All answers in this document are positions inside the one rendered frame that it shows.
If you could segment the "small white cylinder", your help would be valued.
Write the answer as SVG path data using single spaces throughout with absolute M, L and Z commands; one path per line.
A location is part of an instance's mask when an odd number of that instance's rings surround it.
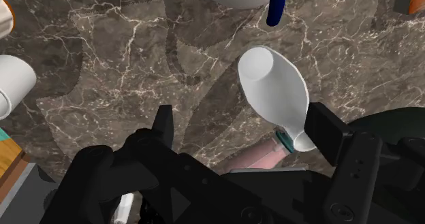
M 133 193 L 128 193 L 121 196 L 121 201 L 112 217 L 113 224 L 127 224 L 131 206 L 133 204 L 133 197 Z

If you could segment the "pink bottle with teal cap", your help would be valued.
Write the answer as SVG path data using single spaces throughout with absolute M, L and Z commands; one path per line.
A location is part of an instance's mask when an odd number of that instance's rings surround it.
M 265 141 L 244 149 L 226 161 L 225 173 L 242 169 L 271 169 L 295 151 L 292 139 L 283 131 L 275 133 Z

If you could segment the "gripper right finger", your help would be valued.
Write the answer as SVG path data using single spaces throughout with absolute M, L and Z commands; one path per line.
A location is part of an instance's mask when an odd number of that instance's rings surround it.
M 304 131 L 334 166 L 325 224 L 425 224 L 425 139 L 388 144 L 310 103 Z

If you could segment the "white vase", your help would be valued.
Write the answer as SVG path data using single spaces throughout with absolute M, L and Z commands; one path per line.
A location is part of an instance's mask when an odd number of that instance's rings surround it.
M 241 55 L 238 75 L 250 106 L 266 121 L 284 128 L 295 150 L 316 148 L 304 132 L 309 92 L 294 64 L 276 50 L 254 46 Z

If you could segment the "white mug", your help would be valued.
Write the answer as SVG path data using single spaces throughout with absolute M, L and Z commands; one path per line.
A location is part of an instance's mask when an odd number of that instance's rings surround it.
M 35 86 L 36 74 L 25 61 L 0 55 L 0 120 L 5 119 Z

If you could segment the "dark green round object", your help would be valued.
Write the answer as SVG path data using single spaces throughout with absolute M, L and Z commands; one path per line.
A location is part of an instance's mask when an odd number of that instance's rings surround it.
M 384 142 L 396 144 L 401 138 L 425 139 L 425 108 L 406 107 L 386 110 L 357 118 L 349 123 L 354 129 L 375 133 Z

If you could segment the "wooden block with teal patch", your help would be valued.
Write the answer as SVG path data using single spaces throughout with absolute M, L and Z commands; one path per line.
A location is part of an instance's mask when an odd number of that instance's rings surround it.
M 0 204 L 30 160 L 28 154 L 0 128 Z

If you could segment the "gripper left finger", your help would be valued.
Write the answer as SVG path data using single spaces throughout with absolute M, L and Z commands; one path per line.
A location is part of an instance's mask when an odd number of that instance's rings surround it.
M 89 146 L 74 157 L 40 224 L 109 224 L 122 195 L 138 191 L 157 214 L 139 224 L 262 224 L 261 199 L 191 155 L 171 149 L 172 107 L 117 151 Z

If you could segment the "cream and orange object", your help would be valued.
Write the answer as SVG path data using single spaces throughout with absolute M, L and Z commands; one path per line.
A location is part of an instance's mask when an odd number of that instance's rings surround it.
M 0 39 L 9 35 L 14 29 L 14 25 L 13 9 L 6 0 L 0 0 Z

